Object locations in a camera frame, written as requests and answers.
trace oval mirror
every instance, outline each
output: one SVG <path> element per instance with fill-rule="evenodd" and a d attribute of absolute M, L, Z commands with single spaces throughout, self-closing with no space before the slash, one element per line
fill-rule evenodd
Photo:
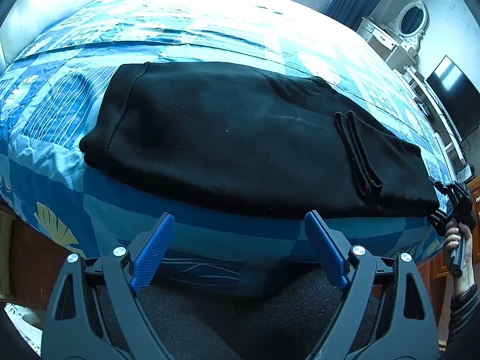
<path fill-rule="evenodd" d="M 411 35 L 420 28 L 423 22 L 424 12 L 418 7 L 412 7 L 402 18 L 400 30 L 404 35 Z"/>

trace blue gripper pad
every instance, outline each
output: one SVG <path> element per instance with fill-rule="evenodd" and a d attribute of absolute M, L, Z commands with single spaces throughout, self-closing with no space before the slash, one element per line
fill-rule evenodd
<path fill-rule="evenodd" d="M 305 216 L 305 234 L 330 284 L 340 287 L 342 291 L 346 290 L 349 286 L 346 262 L 322 224 L 311 212 Z"/>
<path fill-rule="evenodd" d="M 145 246 L 133 262 L 132 275 L 130 279 L 131 289 L 137 293 L 144 287 L 148 287 L 157 271 L 162 258 L 167 251 L 175 229 L 175 219 L 168 214 L 157 229 L 147 240 Z"/>

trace silver bolt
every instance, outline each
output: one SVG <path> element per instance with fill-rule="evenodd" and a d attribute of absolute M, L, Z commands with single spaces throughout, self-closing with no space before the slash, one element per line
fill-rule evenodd
<path fill-rule="evenodd" d="M 410 256 L 408 253 L 400 254 L 400 258 L 406 263 L 409 263 L 410 261 L 412 261 L 412 256 Z"/>
<path fill-rule="evenodd" d="M 357 256 L 363 256 L 367 251 L 363 246 L 355 245 L 354 247 L 352 247 L 352 252 Z"/>
<path fill-rule="evenodd" d="M 72 253 L 70 256 L 67 257 L 67 261 L 69 263 L 76 263 L 78 261 L 78 254 Z"/>
<path fill-rule="evenodd" d="M 123 246 L 116 247 L 113 250 L 114 256 L 117 256 L 117 257 L 123 256 L 126 252 L 127 250 Z"/>

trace person's arm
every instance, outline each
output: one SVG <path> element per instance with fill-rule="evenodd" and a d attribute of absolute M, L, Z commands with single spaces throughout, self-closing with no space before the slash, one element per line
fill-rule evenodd
<path fill-rule="evenodd" d="M 453 278 L 454 294 L 450 303 L 450 323 L 448 324 L 449 346 L 460 334 L 461 330 L 469 322 L 479 304 L 477 284 L 473 276 L 472 233 L 468 226 L 460 223 L 458 227 L 452 222 L 447 225 L 445 242 L 443 244 L 443 255 L 445 264 L 450 268 L 450 251 L 458 246 L 460 241 L 459 232 L 465 237 L 465 259 L 462 266 L 462 276 Z"/>

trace bed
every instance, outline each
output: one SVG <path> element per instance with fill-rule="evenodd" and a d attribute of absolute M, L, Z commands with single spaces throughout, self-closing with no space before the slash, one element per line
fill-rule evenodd
<path fill-rule="evenodd" d="M 20 218 L 83 257 L 128 245 L 168 211 L 176 235 L 159 274 L 212 293 L 270 291 L 286 263 L 314 263 L 302 221 L 196 207 L 88 167 L 80 139 L 126 63 L 223 61 L 320 76 L 451 181 L 428 121 L 393 71 L 343 25 L 290 0 L 95 0 L 46 28 L 0 77 L 0 195 Z M 446 199 L 439 195 L 441 209 Z M 352 244 L 416 262 L 442 247 L 426 218 L 339 218 Z"/>

